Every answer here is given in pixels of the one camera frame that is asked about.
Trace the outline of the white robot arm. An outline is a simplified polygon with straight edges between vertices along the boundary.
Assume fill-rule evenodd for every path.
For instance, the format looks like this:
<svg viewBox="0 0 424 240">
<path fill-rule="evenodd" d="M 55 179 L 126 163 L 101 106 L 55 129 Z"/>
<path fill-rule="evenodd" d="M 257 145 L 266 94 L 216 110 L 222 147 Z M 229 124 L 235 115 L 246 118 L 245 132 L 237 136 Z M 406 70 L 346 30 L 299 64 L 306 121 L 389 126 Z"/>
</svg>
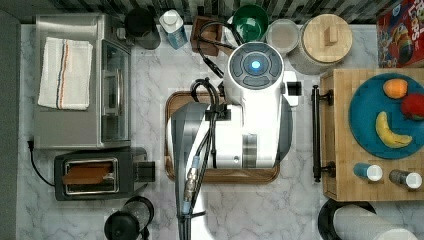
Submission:
<svg viewBox="0 0 424 240">
<path fill-rule="evenodd" d="M 284 69 L 274 47 L 263 42 L 237 47 L 222 85 L 220 98 L 208 78 L 195 80 L 193 100 L 167 122 L 179 240 L 213 240 L 201 195 L 208 169 L 270 169 L 291 147 L 291 109 L 298 105 L 301 83 Z"/>
</svg>

